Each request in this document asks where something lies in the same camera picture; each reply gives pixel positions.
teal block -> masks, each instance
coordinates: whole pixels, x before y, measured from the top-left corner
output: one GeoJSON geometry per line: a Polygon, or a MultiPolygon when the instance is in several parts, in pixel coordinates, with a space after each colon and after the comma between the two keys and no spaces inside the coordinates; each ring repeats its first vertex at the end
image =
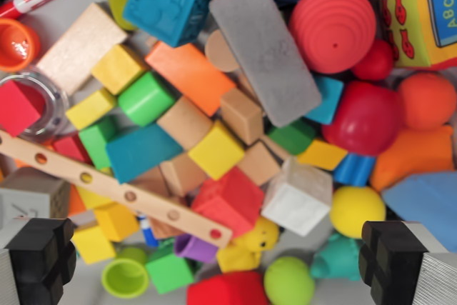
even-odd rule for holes
{"type": "Polygon", "coordinates": [[[322,103],[305,115],[305,118],[321,124],[331,124],[338,102],[343,93],[344,83],[326,76],[315,76],[314,80],[322,95],[322,103]]]}

red ball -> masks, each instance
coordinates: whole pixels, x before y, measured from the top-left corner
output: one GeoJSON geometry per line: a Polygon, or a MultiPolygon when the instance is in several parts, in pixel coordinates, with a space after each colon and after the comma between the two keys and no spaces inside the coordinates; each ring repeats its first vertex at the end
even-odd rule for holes
{"type": "Polygon", "coordinates": [[[360,80],[379,81],[387,78],[392,69],[392,48],[386,41],[377,39],[367,55],[351,70],[360,80]]]}

green cube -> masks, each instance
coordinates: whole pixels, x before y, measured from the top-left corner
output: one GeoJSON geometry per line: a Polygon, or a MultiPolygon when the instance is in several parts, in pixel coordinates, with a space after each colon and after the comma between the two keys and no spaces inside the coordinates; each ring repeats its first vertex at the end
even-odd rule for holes
{"type": "Polygon", "coordinates": [[[268,137],[292,155],[303,153],[316,136],[312,126],[299,119],[282,128],[272,128],[268,137]]]}
{"type": "Polygon", "coordinates": [[[116,135],[117,127],[112,116],[106,116],[100,121],[79,132],[79,138],[91,157],[95,168],[102,169],[111,166],[106,144],[116,135]]]}
{"type": "Polygon", "coordinates": [[[194,282],[194,269],[190,261],[177,257],[172,244],[159,247],[146,263],[146,270],[159,294],[174,291],[194,282]]]}
{"type": "Polygon", "coordinates": [[[118,102],[132,122],[146,126],[158,119],[175,100],[159,78],[148,71],[122,92],[118,102]]]}

foam block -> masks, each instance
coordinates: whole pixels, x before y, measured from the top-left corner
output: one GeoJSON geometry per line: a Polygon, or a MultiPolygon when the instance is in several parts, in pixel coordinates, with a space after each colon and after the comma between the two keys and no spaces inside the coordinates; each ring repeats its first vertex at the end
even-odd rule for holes
{"type": "Polygon", "coordinates": [[[321,103],[274,0],[213,0],[210,10],[275,126],[290,124],[321,103]]]}

red cube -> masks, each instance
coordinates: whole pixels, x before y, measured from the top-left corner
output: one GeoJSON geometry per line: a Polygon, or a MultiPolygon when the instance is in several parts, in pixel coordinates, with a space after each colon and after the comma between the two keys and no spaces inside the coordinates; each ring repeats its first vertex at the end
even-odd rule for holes
{"type": "Polygon", "coordinates": [[[235,167],[218,181],[205,181],[192,209],[232,229],[236,238],[252,230],[264,197],[262,190],[235,167]]]}

